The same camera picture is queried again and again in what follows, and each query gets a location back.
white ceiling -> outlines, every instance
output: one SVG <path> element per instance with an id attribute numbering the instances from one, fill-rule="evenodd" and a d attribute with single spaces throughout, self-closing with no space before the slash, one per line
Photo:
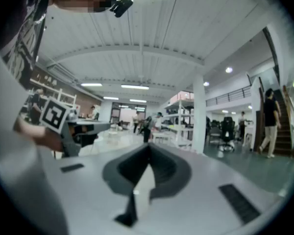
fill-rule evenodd
<path id="1" fill-rule="evenodd" d="M 51 6 L 39 64 L 69 83 L 102 83 L 91 88 L 96 95 L 162 103 L 189 87 L 196 72 L 218 83 L 219 70 L 228 64 L 238 72 L 247 69 L 242 56 L 248 51 L 230 55 L 267 25 L 265 13 L 256 0 L 134 0 L 119 19 L 109 11 Z M 120 87 L 141 82 L 150 90 Z"/>

office chair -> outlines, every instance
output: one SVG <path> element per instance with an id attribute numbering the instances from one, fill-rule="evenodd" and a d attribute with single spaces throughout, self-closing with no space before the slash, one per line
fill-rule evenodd
<path id="1" fill-rule="evenodd" d="M 222 122 L 221 142 L 218 145 L 219 151 L 234 152 L 234 127 L 235 122 L 232 117 L 225 117 Z"/>

black vent slot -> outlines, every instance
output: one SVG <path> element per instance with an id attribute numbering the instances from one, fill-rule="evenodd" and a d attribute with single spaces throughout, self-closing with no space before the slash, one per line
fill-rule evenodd
<path id="1" fill-rule="evenodd" d="M 84 165 L 82 165 L 82 164 L 73 164 L 73 165 L 69 165 L 69 166 L 66 166 L 66 167 L 62 167 L 61 171 L 63 173 L 66 173 L 66 172 L 77 170 L 77 169 L 80 169 L 80 168 L 83 168 L 83 167 L 84 167 Z"/>
<path id="2" fill-rule="evenodd" d="M 244 224 L 247 224 L 260 215 L 260 212 L 234 185 L 220 186 L 219 189 Z"/>

desk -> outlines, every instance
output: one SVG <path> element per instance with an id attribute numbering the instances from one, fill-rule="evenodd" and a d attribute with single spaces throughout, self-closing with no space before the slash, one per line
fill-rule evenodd
<path id="1" fill-rule="evenodd" d="M 163 142 L 163 140 L 169 140 L 172 137 L 172 134 L 169 132 L 152 132 L 152 142 L 156 143 L 156 139 L 159 139 Z"/>

white pillar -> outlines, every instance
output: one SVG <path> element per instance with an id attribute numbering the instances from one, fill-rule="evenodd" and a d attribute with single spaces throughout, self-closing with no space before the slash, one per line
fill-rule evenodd
<path id="1" fill-rule="evenodd" d="M 203 153 L 206 132 L 206 99 L 202 75 L 197 73 L 193 82 L 194 90 L 194 131 L 192 149 Z"/>

